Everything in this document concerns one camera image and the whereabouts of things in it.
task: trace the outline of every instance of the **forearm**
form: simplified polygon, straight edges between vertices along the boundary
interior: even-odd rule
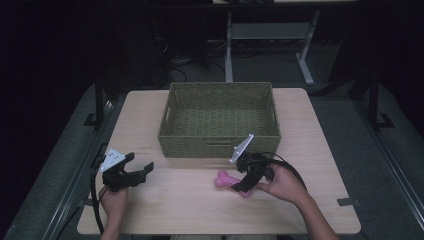
[[[306,224],[306,228],[311,240],[339,239],[334,230],[328,224],[321,210],[318,208],[317,203],[311,196],[308,196],[295,205],[303,217],[303,221]]]
[[[118,240],[121,233],[122,217],[108,219],[100,240]]]

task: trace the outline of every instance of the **human hand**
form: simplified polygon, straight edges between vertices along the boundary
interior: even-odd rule
[[[256,189],[267,192],[281,200],[291,202],[296,206],[310,197],[292,172],[278,164],[269,164],[269,167],[274,172],[274,180],[267,179],[268,184],[258,183]]]
[[[112,192],[107,186],[99,191],[100,202],[108,219],[123,218],[128,206],[128,188]]]
[[[107,215],[107,226],[101,240],[117,240],[128,206],[128,188],[112,192],[106,186],[99,192],[100,202]]]

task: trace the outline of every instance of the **pink object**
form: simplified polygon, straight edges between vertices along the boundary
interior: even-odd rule
[[[233,178],[225,170],[220,170],[218,172],[218,177],[215,179],[215,186],[217,187],[231,187],[236,183],[239,183],[240,180],[237,178]],[[248,198],[252,195],[252,191],[248,191],[247,193],[240,191],[240,195],[244,198]]]

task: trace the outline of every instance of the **black wall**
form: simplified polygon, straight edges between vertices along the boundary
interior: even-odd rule
[[[68,1],[1,1],[0,237],[93,82],[87,16]]]

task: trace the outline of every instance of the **table top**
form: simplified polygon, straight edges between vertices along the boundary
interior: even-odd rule
[[[277,154],[293,165],[309,193],[339,234],[355,234],[360,223],[352,205],[339,206],[348,198],[307,93],[303,89],[273,89],[282,140]],[[259,190],[242,198],[229,188],[218,189],[214,179],[224,169],[241,179],[244,174],[228,158],[165,158],[157,134],[168,91],[135,91],[128,94],[108,148],[135,159],[127,172],[150,162],[155,169],[146,183],[130,188],[130,204],[122,229],[128,234],[299,234],[306,227],[298,210]],[[103,186],[101,174],[97,189]],[[106,215],[102,208],[103,223]],[[85,207],[78,231],[99,234],[91,207]]]

